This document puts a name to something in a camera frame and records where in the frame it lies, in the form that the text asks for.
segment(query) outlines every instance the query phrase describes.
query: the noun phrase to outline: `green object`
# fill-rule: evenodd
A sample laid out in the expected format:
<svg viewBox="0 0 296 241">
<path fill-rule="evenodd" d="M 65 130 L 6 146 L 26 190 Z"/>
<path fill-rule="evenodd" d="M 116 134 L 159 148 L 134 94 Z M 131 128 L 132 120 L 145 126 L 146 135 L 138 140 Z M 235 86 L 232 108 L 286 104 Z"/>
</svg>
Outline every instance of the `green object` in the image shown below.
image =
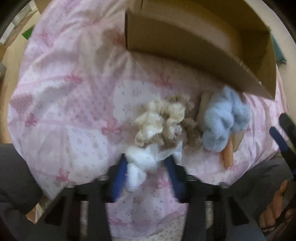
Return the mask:
<svg viewBox="0 0 296 241">
<path fill-rule="evenodd" d="M 25 39 L 29 40 L 29 38 L 32 35 L 33 29 L 35 26 L 29 28 L 27 31 L 25 31 L 22 35 L 24 36 Z"/>
<path fill-rule="evenodd" d="M 274 36 L 271 34 L 271 38 L 272 38 L 272 43 L 274 45 L 274 53 L 276 55 L 276 64 L 280 65 L 280 64 L 287 64 L 287 60 L 281 50 L 281 48 L 279 47 L 278 42 L 276 41 L 276 39 L 274 38 Z"/>
</svg>

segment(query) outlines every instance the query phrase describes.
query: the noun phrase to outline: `cardboard box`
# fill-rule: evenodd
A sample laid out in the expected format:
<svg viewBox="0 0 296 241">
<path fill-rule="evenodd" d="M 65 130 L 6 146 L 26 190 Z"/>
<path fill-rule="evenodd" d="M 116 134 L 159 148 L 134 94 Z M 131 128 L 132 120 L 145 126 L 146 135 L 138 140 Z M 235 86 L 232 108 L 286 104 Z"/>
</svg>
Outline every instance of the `cardboard box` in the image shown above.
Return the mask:
<svg viewBox="0 0 296 241">
<path fill-rule="evenodd" d="M 51 2 L 51 0 L 35 0 L 36 7 L 40 14 L 43 13 L 47 5 Z"/>
<path fill-rule="evenodd" d="M 6 67 L 0 62 L 0 81 L 4 78 Z"/>
<path fill-rule="evenodd" d="M 3 44 L 0 44 L 0 61 L 2 61 L 5 52 L 6 52 L 6 47 Z"/>
<path fill-rule="evenodd" d="M 243 0 L 135 0 L 128 50 L 178 60 L 235 89 L 274 99 L 276 61 L 267 26 Z"/>
</svg>

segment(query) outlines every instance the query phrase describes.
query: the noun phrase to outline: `teal fabric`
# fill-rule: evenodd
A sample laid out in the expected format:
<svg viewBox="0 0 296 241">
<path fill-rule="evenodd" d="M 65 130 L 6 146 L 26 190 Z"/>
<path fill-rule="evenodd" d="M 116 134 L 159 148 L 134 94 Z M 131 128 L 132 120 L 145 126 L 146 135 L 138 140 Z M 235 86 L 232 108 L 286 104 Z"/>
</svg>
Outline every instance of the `teal fabric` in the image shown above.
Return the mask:
<svg viewBox="0 0 296 241">
<path fill-rule="evenodd" d="M 276 41 L 276 39 L 274 38 L 274 36 L 272 34 L 271 34 L 271 37 L 272 37 L 272 43 L 274 45 L 274 52 L 275 52 L 275 55 L 276 55 L 276 63 L 277 63 L 277 65 L 287 64 L 287 60 L 286 60 L 281 48 L 279 47 L 278 42 Z"/>
</svg>

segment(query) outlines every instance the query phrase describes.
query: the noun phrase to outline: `hand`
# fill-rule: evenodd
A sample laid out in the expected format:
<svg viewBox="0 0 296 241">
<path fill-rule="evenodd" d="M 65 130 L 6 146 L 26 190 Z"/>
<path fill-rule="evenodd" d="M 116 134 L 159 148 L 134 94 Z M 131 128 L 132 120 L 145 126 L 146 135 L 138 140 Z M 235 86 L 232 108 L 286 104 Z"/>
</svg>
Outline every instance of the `hand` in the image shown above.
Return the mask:
<svg viewBox="0 0 296 241">
<path fill-rule="evenodd" d="M 266 210 L 259 217 L 259 226 L 263 229 L 263 232 L 273 231 L 274 227 L 264 229 L 266 227 L 274 226 L 276 219 L 283 212 L 283 196 L 287 190 L 288 180 L 283 181 L 281 187 L 275 192 L 274 198 L 270 204 L 268 204 Z M 286 212 L 286 221 L 289 222 L 295 213 L 294 209 L 290 209 Z"/>
</svg>

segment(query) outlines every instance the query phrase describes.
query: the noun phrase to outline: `wooden stick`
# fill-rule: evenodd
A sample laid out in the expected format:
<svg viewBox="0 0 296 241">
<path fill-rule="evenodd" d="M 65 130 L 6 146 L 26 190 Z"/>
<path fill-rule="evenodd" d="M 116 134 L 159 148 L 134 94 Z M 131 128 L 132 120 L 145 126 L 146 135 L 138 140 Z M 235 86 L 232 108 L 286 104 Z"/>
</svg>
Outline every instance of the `wooden stick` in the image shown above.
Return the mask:
<svg viewBox="0 0 296 241">
<path fill-rule="evenodd" d="M 230 135 L 227 145 L 221 152 L 222 160 L 225 168 L 233 166 L 233 146 L 232 146 L 233 135 Z"/>
</svg>

